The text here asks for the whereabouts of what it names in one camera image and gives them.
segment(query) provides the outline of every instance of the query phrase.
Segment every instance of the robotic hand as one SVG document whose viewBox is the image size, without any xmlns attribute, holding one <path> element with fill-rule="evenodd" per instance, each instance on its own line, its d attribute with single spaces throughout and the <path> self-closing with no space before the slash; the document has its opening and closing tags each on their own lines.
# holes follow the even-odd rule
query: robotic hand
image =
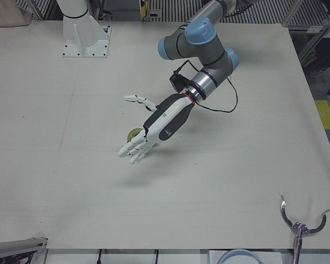
<svg viewBox="0 0 330 264">
<path fill-rule="evenodd" d="M 121 147 L 119 157 L 131 156 L 132 164 L 140 161 L 155 143 L 168 140 L 186 122 L 193 106 L 205 100 L 231 75 L 239 64 L 239 58 L 232 49 L 223 47 L 214 24 L 246 2 L 209 1 L 188 23 L 159 41 L 158 52 L 163 59 L 197 57 L 203 68 L 197 70 L 192 65 L 197 73 L 189 80 L 179 74 L 188 60 L 182 64 L 170 77 L 177 94 L 169 96 L 158 106 L 143 97 L 126 97 L 127 101 L 144 104 L 153 114 L 144 123 L 143 129 Z"/>
<path fill-rule="evenodd" d="M 153 114 L 143 124 L 143 129 L 118 152 L 119 157 L 131 156 L 130 163 L 140 161 L 151 147 L 165 141 L 186 122 L 195 102 L 186 93 L 173 94 L 156 106 L 137 95 L 125 96 L 126 101 L 142 103 Z"/>
</svg>

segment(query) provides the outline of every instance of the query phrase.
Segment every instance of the yellow tape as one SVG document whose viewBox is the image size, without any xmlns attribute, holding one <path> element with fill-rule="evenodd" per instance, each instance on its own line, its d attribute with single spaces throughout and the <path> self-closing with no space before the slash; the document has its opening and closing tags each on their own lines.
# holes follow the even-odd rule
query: yellow tape
<svg viewBox="0 0 330 264">
<path fill-rule="evenodd" d="M 325 129 L 330 129 L 330 107 L 326 100 L 315 100 L 321 122 Z"/>
</svg>

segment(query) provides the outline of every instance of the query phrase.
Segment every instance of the yellow ball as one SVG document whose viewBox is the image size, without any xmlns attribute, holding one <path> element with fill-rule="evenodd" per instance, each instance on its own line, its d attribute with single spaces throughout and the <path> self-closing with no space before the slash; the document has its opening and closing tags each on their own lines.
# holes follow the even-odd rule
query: yellow ball
<svg viewBox="0 0 330 264">
<path fill-rule="evenodd" d="M 143 128 L 134 128 L 130 131 L 130 133 L 128 133 L 127 136 L 127 142 L 131 141 L 132 138 L 134 138 L 135 136 L 137 136 L 139 134 L 140 131 L 142 131 Z"/>
</svg>

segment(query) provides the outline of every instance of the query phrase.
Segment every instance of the metal bracket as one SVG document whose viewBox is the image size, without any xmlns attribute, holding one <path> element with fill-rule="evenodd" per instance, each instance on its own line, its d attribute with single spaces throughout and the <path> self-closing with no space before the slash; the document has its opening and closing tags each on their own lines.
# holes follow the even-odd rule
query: metal bracket
<svg viewBox="0 0 330 264">
<path fill-rule="evenodd" d="M 106 40 L 98 40 L 93 46 L 86 47 L 83 49 L 80 45 L 80 41 L 77 40 L 66 40 L 65 49 L 62 53 L 64 58 L 107 58 L 110 37 L 111 37 L 111 26 L 107 26 L 103 29 L 106 33 Z"/>
<path fill-rule="evenodd" d="M 47 241 L 47 238 L 32 238 L 0 243 L 0 258 L 44 249 Z"/>
</svg>

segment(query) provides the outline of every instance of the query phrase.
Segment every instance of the robot finger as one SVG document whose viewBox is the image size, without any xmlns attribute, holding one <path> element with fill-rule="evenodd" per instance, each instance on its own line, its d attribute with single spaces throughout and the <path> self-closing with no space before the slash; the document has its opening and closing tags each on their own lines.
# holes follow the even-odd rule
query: robot finger
<svg viewBox="0 0 330 264">
<path fill-rule="evenodd" d="M 137 136 L 132 138 L 130 141 L 128 141 L 125 145 L 123 145 L 119 152 L 118 155 L 120 158 L 126 157 L 129 155 L 129 151 L 132 150 L 135 146 L 144 143 L 146 141 L 145 138 L 145 131 L 142 130 L 139 132 Z"/>
<path fill-rule="evenodd" d="M 140 162 L 141 161 L 141 159 L 143 159 L 143 157 L 145 156 L 145 154 L 143 153 L 141 156 L 139 156 L 139 158 L 138 158 L 138 162 Z"/>
<path fill-rule="evenodd" d="M 124 97 L 125 97 L 125 100 L 128 102 L 142 103 L 151 112 L 155 112 L 157 110 L 156 104 L 153 103 L 152 101 L 148 100 L 145 97 L 141 97 L 138 95 L 126 95 Z"/>
</svg>

